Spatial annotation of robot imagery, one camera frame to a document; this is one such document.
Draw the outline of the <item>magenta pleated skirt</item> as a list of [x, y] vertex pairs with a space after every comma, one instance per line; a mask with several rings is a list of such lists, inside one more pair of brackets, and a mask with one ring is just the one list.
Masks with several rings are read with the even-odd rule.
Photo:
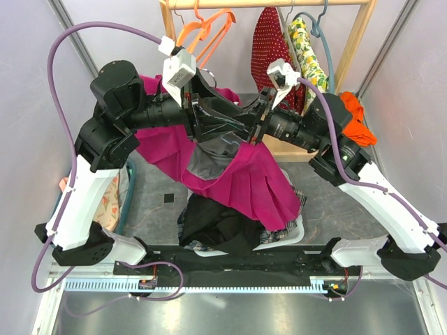
[[136, 133], [137, 152], [189, 190], [234, 208], [277, 231], [296, 219], [301, 201], [264, 144], [251, 145], [230, 133], [195, 143], [183, 126]]

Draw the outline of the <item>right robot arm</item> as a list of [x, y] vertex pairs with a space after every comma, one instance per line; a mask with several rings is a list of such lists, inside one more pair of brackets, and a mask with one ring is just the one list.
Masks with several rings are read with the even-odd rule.
[[428, 277], [445, 246], [439, 224], [409, 204], [382, 175], [367, 152], [343, 134], [352, 115], [341, 98], [317, 92], [299, 115], [274, 104], [279, 92], [264, 89], [242, 107], [243, 124], [257, 142], [270, 135], [315, 155], [309, 161], [322, 179], [361, 204], [387, 231], [376, 239], [333, 238], [320, 257], [330, 275], [353, 266], [380, 266], [405, 281]]

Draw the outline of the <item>navy plaid skirt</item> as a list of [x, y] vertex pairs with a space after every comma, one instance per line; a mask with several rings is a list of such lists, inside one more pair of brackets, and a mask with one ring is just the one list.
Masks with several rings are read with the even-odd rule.
[[[292, 189], [301, 204], [298, 217], [289, 221], [286, 224], [286, 228], [283, 230], [275, 232], [268, 230], [262, 231], [260, 235], [260, 244], [254, 249], [255, 251], [298, 243], [304, 237], [305, 231], [302, 219], [302, 209], [307, 201], [307, 197], [294, 186], [292, 186]], [[185, 248], [193, 250], [197, 255], [203, 257], [225, 255], [223, 251], [214, 250], [199, 241], [192, 241], [186, 245]]]

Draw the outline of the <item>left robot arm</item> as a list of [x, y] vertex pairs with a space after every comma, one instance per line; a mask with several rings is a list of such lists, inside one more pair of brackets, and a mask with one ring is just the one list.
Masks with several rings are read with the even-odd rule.
[[52, 219], [37, 225], [35, 233], [52, 247], [52, 257], [62, 267], [117, 261], [147, 274], [154, 263], [145, 243], [109, 232], [94, 220], [106, 188], [139, 147], [136, 133], [179, 126], [190, 143], [224, 136], [247, 142], [254, 120], [213, 90], [199, 72], [181, 89], [179, 100], [167, 91], [147, 94], [135, 66], [125, 60], [105, 65], [90, 89], [96, 105], [74, 143], [71, 184]]

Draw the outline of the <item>orange hanger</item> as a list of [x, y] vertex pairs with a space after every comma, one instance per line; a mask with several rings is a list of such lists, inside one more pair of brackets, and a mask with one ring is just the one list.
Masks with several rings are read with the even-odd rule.
[[193, 51], [193, 49], [197, 46], [197, 44], [200, 40], [205, 40], [207, 38], [207, 36], [210, 33], [212, 23], [215, 20], [217, 20], [219, 17], [221, 17], [222, 15], [228, 15], [229, 24], [232, 24], [234, 22], [234, 20], [233, 20], [234, 14], [229, 9], [220, 9], [218, 12], [213, 14], [211, 17], [205, 19], [202, 16], [200, 16], [200, 14], [198, 12], [199, 0], [194, 1], [193, 4], [194, 4], [194, 6], [193, 6], [194, 14], [195, 14], [196, 18], [198, 19], [198, 21], [194, 21], [194, 22], [185, 24], [176, 40], [176, 46], [180, 47], [183, 45], [186, 37], [190, 33], [192, 33], [195, 30], [198, 30], [198, 34], [197, 34], [194, 42], [192, 42], [192, 44], [190, 44], [190, 46], [188, 47], [188, 50], [190, 52]]
[[213, 14], [213, 16], [209, 17], [205, 20], [205, 25], [202, 28], [202, 36], [201, 40], [205, 40], [209, 35], [209, 32], [212, 28], [212, 24], [215, 23], [220, 17], [225, 17], [225, 21], [221, 28], [216, 32], [216, 34], [212, 37], [212, 39], [208, 42], [208, 44], [203, 48], [200, 54], [197, 56], [196, 60], [201, 61], [199, 65], [199, 69], [203, 69], [205, 64], [208, 62], [212, 54], [215, 52], [225, 35], [230, 30], [233, 23], [236, 23], [236, 16], [231, 9], [224, 8]]

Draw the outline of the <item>black pleated skirt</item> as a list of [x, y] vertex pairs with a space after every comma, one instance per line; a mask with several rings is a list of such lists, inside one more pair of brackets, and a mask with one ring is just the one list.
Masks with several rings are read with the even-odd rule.
[[182, 229], [179, 245], [186, 248], [197, 241], [206, 248], [246, 258], [260, 245], [265, 227], [234, 208], [219, 202], [191, 195], [177, 220]]

